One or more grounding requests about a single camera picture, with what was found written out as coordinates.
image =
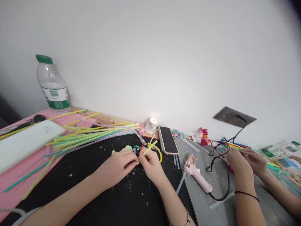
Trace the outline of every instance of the black mat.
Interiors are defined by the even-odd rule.
[[[144,139],[146,142],[150,141],[150,138],[144,137]],[[112,150],[120,151],[126,145],[141,146],[141,142],[134,134],[124,135],[67,154],[17,208],[28,212],[46,205],[92,174],[110,157]],[[177,189],[182,178],[182,171],[174,165],[172,155],[163,153],[162,167],[174,189]],[[179,197],[196,222],[185,183],[179,192]],[[11,213],[0,225],[10,226],[19,217],[18,214]],[[142,165],[139,164],[134,172],[129,173],[113,188],[106,190],[86,205],[67,225],[153,226],[168,225],[168,220],[159,191],[147,178]]]

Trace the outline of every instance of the white power bank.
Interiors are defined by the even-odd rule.
[[[45,144],[65,132],[58,124],[45,120],[0,140],[0,174],[9,170]]]

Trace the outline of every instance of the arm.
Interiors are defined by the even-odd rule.
[[[185,226],[187,224],[187,211],[164,174],[157,153],[150,150],[145,154],[146,158],[142,155],[145,150],[141,150],[138,159],[143,165],[147,177],[160,192],[170,224],[173,226]],[[195,226],[191,218],[189,226]]]
[[[22,226],[66,225],[85,205],[132,171],[137,165],[136,161],[132,162],[135,159],[131,150],[115,153],[92,175],[35,212]]]
[[[226,156],[235,173],[236,191],[242,191],[257,197],[253,170],[250,164],[236,149],[230,150]],[[238,226],[267,225],[257,199],[242,193],[236,193],[236,220]]]
[[[273,196],[290,214],[296,219],[301,220],[301,200],[269,175],[266,160],[252,149],[243,149],[241,152],[248,155],[248,157],[245,156],[246,160],[250,163],[254,173],[262,180],[263,184]]]

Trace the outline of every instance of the black bracelet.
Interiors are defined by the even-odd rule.
[[[236,193],[242,193],[242,194],[245,194],[245,195],[252,196],[253,198],[257,199],[257,201],[259,202],[259,199],[258,199],[257,197],[255,197],[255,196],[253,196],[253,195],[250,195],[250,194],[248,194],[248,193],[245,193],[245,192],[243,192],[243,191],[235,191],[234,194],[236,194]]]

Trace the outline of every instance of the hand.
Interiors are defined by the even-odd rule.
[[[254,173],[259,178],[262,178],[267,174],[267,161],[262,156],[250,148],[242,149],[241,153],[248,155],[248,157],[244,155],[244,158],[249,162]]]
[[[156,187],[158,187],[158,185],[162,184],[167,178],[162,169],[157,153],[149,150],[145,155],[143,155],[145,150],[146,148],[143,148],[140,151],[138,160],[142,164],[147,177],[154,183]]]
[[[137,156],[132,150],[116,152],[92,174],[92,177],[101,190],[105,191],[120,182],[134,169],[138,164],[136,159]]]
[[[226,157],[231,168],[234,170],[235,177],[239,175],[244,178],[254,178],[252,167],[237,149],[230,149]]]

